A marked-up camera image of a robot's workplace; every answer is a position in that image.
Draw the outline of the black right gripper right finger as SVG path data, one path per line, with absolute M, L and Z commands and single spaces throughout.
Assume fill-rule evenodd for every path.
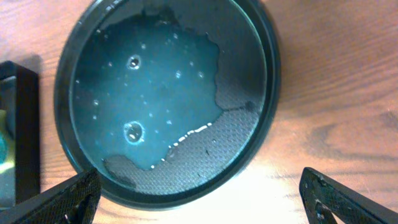
M 299 192 L 309 223 L 397 223 L 397 213 L 311 167 L 304 168 Z

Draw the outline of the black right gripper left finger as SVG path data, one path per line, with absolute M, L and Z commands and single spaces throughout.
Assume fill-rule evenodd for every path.
M 100 175 L 92 168 L 1 212 L 1 223 L 92 223 L 100 197 Z

